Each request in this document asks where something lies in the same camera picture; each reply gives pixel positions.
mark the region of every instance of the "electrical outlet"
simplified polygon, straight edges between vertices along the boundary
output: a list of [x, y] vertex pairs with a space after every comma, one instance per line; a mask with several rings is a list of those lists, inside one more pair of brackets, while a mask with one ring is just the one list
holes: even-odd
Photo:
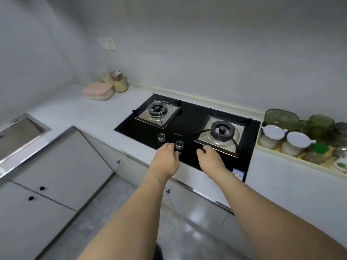
[[100, 43], [101, 49], [117, 51], [115, 41], [112, 37], [99, 37], [98, 41]]

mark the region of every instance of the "wall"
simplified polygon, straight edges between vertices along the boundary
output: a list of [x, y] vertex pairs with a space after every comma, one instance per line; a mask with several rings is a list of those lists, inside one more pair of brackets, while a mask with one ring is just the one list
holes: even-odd
[[67, 1], [0, 0], [0, 122], [106, 70], [79, 22]]
[[347, 0], [77, 1], [132, 81], [347, 121]]

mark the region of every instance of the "person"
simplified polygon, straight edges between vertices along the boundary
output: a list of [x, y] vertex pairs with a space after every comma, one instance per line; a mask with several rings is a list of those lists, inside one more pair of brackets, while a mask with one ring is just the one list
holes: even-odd
[[[143, 183], [78, 260], [153, 259], [164, 187], [179, 167], [174, 149], [167, 143], [157, 150]], [[259, 259], [347, 259], [341, 244], [241, 182], [213, 148], [203, 149], [197, 150], [201, 169], [223, 191]]]

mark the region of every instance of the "kitchen sink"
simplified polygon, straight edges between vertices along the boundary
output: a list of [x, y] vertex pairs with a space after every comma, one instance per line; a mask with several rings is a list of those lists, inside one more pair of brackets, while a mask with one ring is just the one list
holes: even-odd
[[12, 120], [11, 124], [0, 132], [0, 164], [50, 130], [26, 113]]

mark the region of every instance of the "blue and white sticker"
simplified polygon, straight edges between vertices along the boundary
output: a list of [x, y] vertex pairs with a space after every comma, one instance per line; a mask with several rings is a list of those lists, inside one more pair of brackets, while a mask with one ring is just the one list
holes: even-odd
[[240, 170], [237, 170], [237, 169], [233, 169], [232, 170], [232, 173], [240, 180], [242, 181], [243, 180], [243, 177], [245, 176], [245, 173], [240, 171]]

